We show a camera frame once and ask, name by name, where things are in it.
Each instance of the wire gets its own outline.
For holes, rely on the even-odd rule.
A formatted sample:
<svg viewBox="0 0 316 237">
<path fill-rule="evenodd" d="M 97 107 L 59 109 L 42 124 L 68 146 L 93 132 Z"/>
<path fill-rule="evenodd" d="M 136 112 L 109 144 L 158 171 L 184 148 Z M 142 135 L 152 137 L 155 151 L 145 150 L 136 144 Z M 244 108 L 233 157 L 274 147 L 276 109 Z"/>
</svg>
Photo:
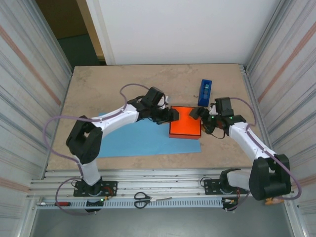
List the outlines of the wire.
<svg viewBox="0 0 316 237">
<path fill-rule="evenodd" d="M 228 209 L 226 209 L 226 210 L 227 210 L 227 211 L 234 211 L 237 207 L 239 207 L 240 205 L 243 204 L 243 202 L 247 199 L 247 197 L 249 196 L 249 194 L 250 194 L 250 192 L 248 192 L 248 193 L 246 194 L 246 196 L 245 196 L 241 201 L 238 200 L 238 204 L 237 204 L 236 206 L 233 206 L 233 207 L 228 208 Z"/>
<path fill-rule="evenodd" d="M 149 90 L 148 87 L 144 86 L 144 85 L 141 85 L 141 84 L 137 84 L 137 83 L 130 83 L 130 84 L 126 84 L 125 86 L 123 86 L 120 90 L 119 90 L 119 93 L 121 94 L 121 96 L 124 98 L 124 105 L 123 105 L 123 108 L 122 110 L 118 111 L 117 113 L 113 114 L 113 115 L 110 115 L 110 116 L 107 116 L 107 117 L 104 117 L 101 119 L 101 121 L 104 121 L 106 119 L 111 119 L 111 118 L 114 118 L 116 117 L 117 115 L 121 114 L 127 107 L 127 97 L 123 94 L 123 89 L 128 87 L 128 86 L 131 86 L 131 85 L 136 85 L 136 86 L 140 86 L 140 87 L 143 87 L 147 90 Z M 52 118 L 50 118 L 46 124 L 44 125 L 44 128 L 43 128 L 43 133 L 42 133 L 42 136 L 43 136 L 43 140 L 45 142 L 45 145 L 47 146 L 48 148 L 48 151 L 49 152 L 52 152 L 53 154 L 57 155 L 57 156 L 60 156 L 62 158 L 65 158 L 65 159 L 69 159 L 69 160 L 72 160 L 74 162 L 76 162 L 77 166 L 78 166 L 78 169 L 79 169 L 79 172 L 80 172 L 80 177 L 72 177 L 72 178 L 69 178 L 67 179 L 66 181 L 64 181 L 63 183 L 60 184 L 60 186 L 58 187 L 57 191 L 56 191 L 56 195 L 55 195 L 55 200 L 56 200 L 56 205 L 58 206 L 58 208 L 60 210 L 62 210 L 63 212 L 67 213 L 67 214 L 70 214 L 70 215 L 75 215 L 75 216 L 85 216 L 85 215 L 89 215 L 90 213 L 78 213 L 78 212 L 71 212 L 71 211 L 66 211 L 65 209 L 63 209 L 59 203 L 58 203 L 58 193 L 59 193 L 59 190 L 61 189 L 61 187 L 67 183 L 68 181 L 70 180 L 75 180 L 75 179 L 83 179 L 83 171 L 82 171 L 82 168 L 80 166 L 80 162 L 79 162 L 79 159 L 76 159 L 76 158 L 73 158 L 73 157 L 70 157 L 70 156 L 66 156 L 66 155 L 63 155 L 57 151 L 55 151 L 52 146 L 48 143 L 47 141 L 47 138 L 46 138 L 46 130 L 47 130 L 47 127 L 48 125 L 54 121 L 54 120 L 57 120 L 57 119 L 73 119 L 73 120 L 79 120 L 79 121 L 85 121 L 85 122 L 99 122 L 100 120 L 99 119 L 88 119 L 88 118 L 79 118 L 79 117 L 75 117 L 75 116 L 64 116 L 64 115 L 60 115 L 60 116 L 54 116 Z"/>
<path fill-rule="evenodd" d="M 58 187 L 58 189 L 57 189 L 57 191 L 56 191 L 56 194 L 55 194 L 56 206 L 58 206 L 58 208 L 59 208 L 60 210 L 62 210 L 63 212 L 65 212 L 65 213 L 67 213 L 67 214 L 69 214 L 69 215 L 73 215 L 73 216 L 87 216 L 87 215 L 90 215 L 90 214 L 92 214 L 92 212 L 91 212 L 91 213 L 80 213 L 80 212 L 74 212 L 74 211 L 67 211 L 67 210 L 63 209 L 63 208 L 61 207 L 61 205 L 59 204 L 59 202 L 58 202 L 58 193 L 59 193 L 61 187 L 62 187 L 64 184 L 66 184 L 67 182 L 69 182 L 70 180 L 76 180 L 76 179 L 80 179 L 80 177 L 71 177 L 71 178 L 65 180 L 64 182 L 62 182 L 62 183 L 59 185 L 59 187 Z"/>
<path fill-rule="evenodd" d="M 217 139 L 224 139 L 224 138 L 225 138 L 225 132 L 224 132 L 224 134 L 223 134 L 223 137 L 216 137 L 215 135 L 213 135 L 213 133 L 211 133 L 211 135 L 212 135 L 213 137 L 217 138 Z"/>
<path fill-rule="evenodd" d="M 74 181 L 76 181 L 76 182 L 77 182 L 77 181 L 79 181 L 79 180 L 74 179 L 73 181 L 71 181 L 71 185 L 72 185 L 73 187 L 76 187 L 76 185 L 74 185 L 74 184 L 73 184 L 73 182 L 74 182 Z"/>
<path fill-rule="evenodd" d="M 121 96 L 124 98 L 124 106 L 122 108 L 122 110 L 118 111 L 117 113 L 113 114 L 113 115 L 110 115 L 110 116 L 107 116 L 107 117 L 103 117 L 101 119 L 101 121 L 104 121 L 106 119 L 111 119 L 111 118 L 114 118 L 116 117 L 117 115 L 121 114 L 125 109 L 126 109 L 126 106 L 127 106 L 127 97 L 122 93 L 123 89 L 128 87 L 128 86 L 131 86 L 131 85 L 136 85 L 136 86 L 140 86 L 140 87 L 143 87 L 147 90 L 149 90 L 148 87 L 144 86 L 144 85 L 141 85 L 141 84 L 137 84 L 137 83 L 130 83 L 130 84 L 126 84 L 125 86 L 123 86 L 120 90 L 119 90 L 119 93 L 121 94 Z M 57 120 L 57 119 L 73 119 L 73 120 L 79 120 L 79 121 L 85 121 L 85 122 L 99 122 L 100 120 L 99 119 L 90 119 L 90 118 L 79 118 L 79 117 L 75 117 L 75 116 L 65 116 L 65 115 L 60 115 L 60 116 L 54 116 L 52 118 L 50 118 L 46 124 L 44 125 L 44 128 L 43 128 L 43 140 L 45 142 L 45 145 L 47 146 L 49 152 L 52 152 L 53 154 L 57 155 L 57 156 L 60 156 L 60 157 L 63 157 L 63 158 L 66 158 L 66 159 L 69 159 L 69 160 L 72 160 L 74 162 L 76 162 L 76 164 L 78 165 L 78 168 L 79 168 L 79 171 L 80 171 L 80 174 L 81 176 L 83 176 L 83 172 L 82 172 L 82 169 L 80 167 L 80 162 L 78 159 L 76 158 L 73 158 L 73 157 L 70 157 L 70 156 L 66 156 L 66 155 L 63 155 L 57 151 L 55 151 L 48 143 L 48 140 L 46 138 L 46 130 L 47 130 L 47 127 L 48 125 L 54 121 L 54 120 Z"/>
<path fill-rule="evenodd" d="M 204 188 L 205 186 L 202 185 L 202 181 L 203 181 L 203 179 L 205 179 L 205 178 L 212 179 L 212 178 L 207 177 L 207 176 L 204 176 L 203 178 L 201 178 L 201 180 L 199 181 L 199 184 L 200 184 L 203 188 Z"/>
<path fill-rule="evenodd" d="M 239 198 L 240 198 L 240 190 L 239 188 L 237 187 L 237 198 L 238 198 L 238 202 L 239 202 Z"/>
<path fill-rule="evenodd" d="M 107 189 L 109 194 L 111 195 L 111 197 L 113 196 L 113 192 L 112 190 L 110 189 L 110 187 L 103 187 L 103 189 Z"/>
<path fill-rule="evenodd" d="M 247 135 L 249 136 L 249 138 L 265 153 L 267 154 L 271 159 L 273 159 L 279 166 L 282 167 L 282 169 L 285 170 L 285 172 L 291 176 L 291 178 L 294 180 L 294 182 L 296 183 L 296 186 L 297 186 L 297 189 L 298 189 L 298 193 L 295 197 L 275 197 L 277 199 L 282 199 L 282 200 L 295 200 L 295 199 L 298 199 L 301 194 L 302 194 L 302 186 L 300 184 L 300 182 L 298 181 L 298 179 L 294 176 L 294 174 L 284 165 L 282 164 L 277 158 L 275 158 L 275 156 L 271 153 L 269 153 L 268 151 L 265 151 L 265 148 L 262 147 L 257 141 L 256 139 L 250 134 L 250 132 L 248 131 L 249 127 L 250 126 L 256 126 L 257 124 L 257 119 L 256 119 L 256 116 L 255 116 L 255 112 L 253 110 L 253 108 L 243 99 L 240 99 L 240 98 L 237 98 L 237 97 L 231 97 L 231 99 L 233 100 L 240 100 L 242 102 L 244 102 L 249 108 L 250 110 L 252 111 L 252 114 L 253 114 L 253 117 L 254 117 L 254 124 L 251 124 L 249 123 L 246 127 L 246 133 Z"/>
</svg>

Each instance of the corrugated metal wall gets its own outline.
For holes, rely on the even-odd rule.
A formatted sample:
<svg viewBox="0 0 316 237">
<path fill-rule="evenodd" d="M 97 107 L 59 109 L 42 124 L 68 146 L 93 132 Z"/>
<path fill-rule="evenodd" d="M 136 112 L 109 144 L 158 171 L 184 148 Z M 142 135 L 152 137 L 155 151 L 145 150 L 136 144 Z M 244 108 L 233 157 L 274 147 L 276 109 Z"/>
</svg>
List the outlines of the corrugated metal wall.
<svg viewBox="0 0 316 237">
<path fill-rule="evenodd" d="M 303 185 L 299 199 L 316 236 L 316 1 L 292 1 L 249 74 L 274 149 Z"/>
<path fill-rule="evenodd" d="M 30 180 L 46 165 L 41 131 L 60 114 L 72 73 L 33 1 L 0 2 L 0 36 L 0 236 L 6 237 L 18 225 Z"/>
</svg>

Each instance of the black mount plate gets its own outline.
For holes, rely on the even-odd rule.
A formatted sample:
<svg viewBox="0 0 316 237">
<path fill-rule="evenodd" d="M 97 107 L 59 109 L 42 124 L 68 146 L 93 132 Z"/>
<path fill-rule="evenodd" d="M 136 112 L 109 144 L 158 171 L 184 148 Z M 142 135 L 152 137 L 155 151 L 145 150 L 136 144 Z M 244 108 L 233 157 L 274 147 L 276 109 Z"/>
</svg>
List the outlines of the black mount plate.
<svg viewBox="0 0 316 237">
<path fill-rule="evenodd" d="M 75 184 L 74 197 L 92 197 L 87 191 L 86 183 L 83 181 L 77 181 Z M 118 190 L 117 181 L 102 181 L 101 182 L 101 191 L 94 197 L 109 197 L 116 196 Z"/>
<path fill-rule="evenodd" d="M 95 201 L 95 202 L 87 201 L 86 206 L 104 206 L 104 202 L 103 201 Z"/>
<path fill-rule="evenodd" d="M 204 180 L 205 195 L 237 195 L 237 188 L 232 187 L 229 192 L 224 192 L 221 189 L 221 182 L 219 179 L 206 179 Z M 247 194 L 248 191 L 239 188 L 240 194 Z"/>
</svg>

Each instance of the floor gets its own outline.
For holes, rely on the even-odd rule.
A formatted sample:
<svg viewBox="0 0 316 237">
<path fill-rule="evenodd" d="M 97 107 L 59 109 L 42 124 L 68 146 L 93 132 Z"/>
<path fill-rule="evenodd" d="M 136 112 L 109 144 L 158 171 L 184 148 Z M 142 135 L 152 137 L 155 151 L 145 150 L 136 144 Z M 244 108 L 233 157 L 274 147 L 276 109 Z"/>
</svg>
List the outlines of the floor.
<svg viewBox="0 0 316 237">
<path fill-rule="evenodd" d="M 73 69 L 75 66 L 100 65 L 88 34 L 59 39 L 58 42 Z"/>
<path fill-rule="evenodd" d="M 111 209 L 96 216 L 37 213 L 33 237 L 292 237 L 283 204 L 249 198 L 235 213 L 220 208 Z"/>
</svg>

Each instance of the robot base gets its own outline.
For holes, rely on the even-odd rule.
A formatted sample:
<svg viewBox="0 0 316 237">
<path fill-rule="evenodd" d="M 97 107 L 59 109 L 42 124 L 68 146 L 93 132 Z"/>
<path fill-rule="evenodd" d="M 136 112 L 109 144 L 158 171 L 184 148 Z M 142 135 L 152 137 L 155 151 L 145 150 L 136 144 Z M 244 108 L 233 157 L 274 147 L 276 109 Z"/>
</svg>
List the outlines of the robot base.
<svg viewBox="0 0 316 237">
<path fill-rule="evenodd" d="M 114 197 L 117 195 L 117 181 L 102 181 L 102 178 L 94 185 L 88 185 L 84 180 L 75 184 L 74 197 Z"/>
<path fill-rule="evenodd" d="M 204 180 L 205 195 L 237 195 L 236 187 L 226 187 L 223 189 L 219 179 L 206 179 Z M 240 194 L 247 194 L 249 191 L 239 188 Z"/>
</svg>

